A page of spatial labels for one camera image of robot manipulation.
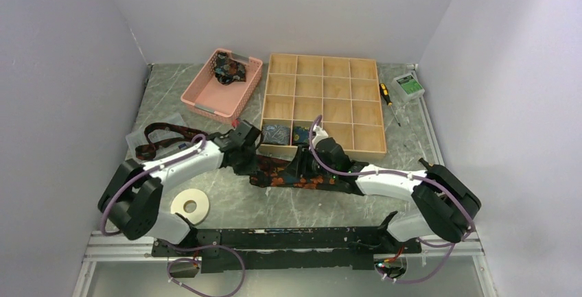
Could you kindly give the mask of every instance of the white wall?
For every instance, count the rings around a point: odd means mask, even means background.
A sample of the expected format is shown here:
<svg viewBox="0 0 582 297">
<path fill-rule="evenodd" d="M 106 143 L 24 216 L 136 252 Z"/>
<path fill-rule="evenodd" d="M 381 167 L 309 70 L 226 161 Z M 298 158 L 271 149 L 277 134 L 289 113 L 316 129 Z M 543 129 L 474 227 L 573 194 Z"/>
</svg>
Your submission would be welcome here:
<svg viewBox="0 0 582 297">
<path fill-rule="evenodd" d="M 501 296 L 580 296 L 582 0 L 453 0 L 419 78 Z"/>
<path fill-rule="evenodd" d="M 0 16 L 0 296 L 70 296 L 147 66 L 113 0 Z"/>
<path fill-rule="evenodd" d="M 418 62 L 451 0 L 116 0 L 148 62 L 217 47 Z"/>
</svg>

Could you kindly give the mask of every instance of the pink basket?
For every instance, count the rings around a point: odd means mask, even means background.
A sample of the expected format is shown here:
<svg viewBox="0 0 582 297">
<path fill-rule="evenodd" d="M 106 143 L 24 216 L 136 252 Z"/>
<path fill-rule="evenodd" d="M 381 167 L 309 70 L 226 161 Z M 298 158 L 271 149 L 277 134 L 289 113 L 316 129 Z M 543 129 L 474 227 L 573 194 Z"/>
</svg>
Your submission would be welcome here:
<svg viewBox="0 0 582 297">
<path fill-rule="evenodd" d="M 233 82 L 225 86 L 214 77 L 214 63 L 218 52 L 226 52 L 230 58 L 244 64 L 245 82 Z M 186 88 L 181 100 L 194 113 L 223 123 L 231 123 L 238 118 L 251 98 L 261 80 L 262 69 L 263 62 L 259 59 L 243 58 L 230 50 L 216 49 L 194 81 Z"/>
</svg>

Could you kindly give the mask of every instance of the gray marble floor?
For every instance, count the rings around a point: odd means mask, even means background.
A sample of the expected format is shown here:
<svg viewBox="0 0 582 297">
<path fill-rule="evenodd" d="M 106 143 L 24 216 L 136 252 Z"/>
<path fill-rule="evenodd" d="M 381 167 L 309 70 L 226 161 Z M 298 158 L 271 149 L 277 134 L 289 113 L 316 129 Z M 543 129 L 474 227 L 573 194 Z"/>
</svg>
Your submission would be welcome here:
<svg viewBox="0 0 582 297">
<path fill-rule="evenodd" d="M 207 132 L 228 131 L 228 125 L 194 114 L 180 101 L 183 91 L 201 68 L 201 64 L 154 65 L 133 130 L 143 129 L 179 112 L 191 128 Z M 267 70 L 268 66 L 264 65 L 263 78 L 241 115 L 257 126 L 261 119 Z M 383 82 L 405 71 L 406 66 L 401 64 L 378 65 Z M 417 162 L 421 156 L 435 162 L 419 102 L 405 105 L 396 96 L 393 102 L 402 127 L 396 124 L 392 112 L 384 107 L 388 154 L 374 164 L 416 170 L 422 169 Z M 174 188 L 162 200 L 161 208 L 169 210 L 173 197 L 188 188 L 201 189 L 210 199 L 210 214 L 199 225 L 201 228 L 378 225 L 391 211 L 402 211 L 406 205 L 400 200 L 378 196 L 276 187 L 260 189 L 250 185 L 248 177 L 235 176 L 232 169 L 225 168 L 199 175 Z"/>
</svg>

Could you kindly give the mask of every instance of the wooden organizer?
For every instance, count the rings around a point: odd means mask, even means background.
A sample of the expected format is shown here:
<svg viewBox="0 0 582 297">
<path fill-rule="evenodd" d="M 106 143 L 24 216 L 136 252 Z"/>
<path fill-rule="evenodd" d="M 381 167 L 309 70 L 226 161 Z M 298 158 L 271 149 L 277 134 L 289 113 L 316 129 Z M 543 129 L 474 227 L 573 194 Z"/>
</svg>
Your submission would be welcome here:
<svg viewBox="0 0 582 297">
<path fill-rule="evenodd" d="M 366 160 L 386 155 L 376 61 L 272 54 L 261 128 L 264 124 L 308 128 L 319 114 L 325 131 L 348 156 Z M 263 144 L 260 150 L 292 156 L 296 146 L 290 141 Z"/>
</svg>

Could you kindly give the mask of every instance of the white tape roll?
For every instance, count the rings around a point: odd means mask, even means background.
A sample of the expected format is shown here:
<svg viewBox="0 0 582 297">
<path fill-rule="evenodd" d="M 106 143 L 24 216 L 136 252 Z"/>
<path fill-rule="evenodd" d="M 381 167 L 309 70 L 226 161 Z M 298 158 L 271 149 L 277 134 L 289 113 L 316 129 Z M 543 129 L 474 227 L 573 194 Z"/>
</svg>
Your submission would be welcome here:
<svg viewBox="0 0 582 297">
<path fill-rule="evenodd" d="M 196 205 L 196 209 L 192 212 L 188 212 L 186 209 L 192 207 L 192 204 Z M 199 189 L 186 189 L 181 191 L 170 206 L 171 213 L 179 213 L 188 219 L 192 224 L 198 225 L 208 215 L 210 211 L 210 202 L 206 193 Z"/>
</svg>

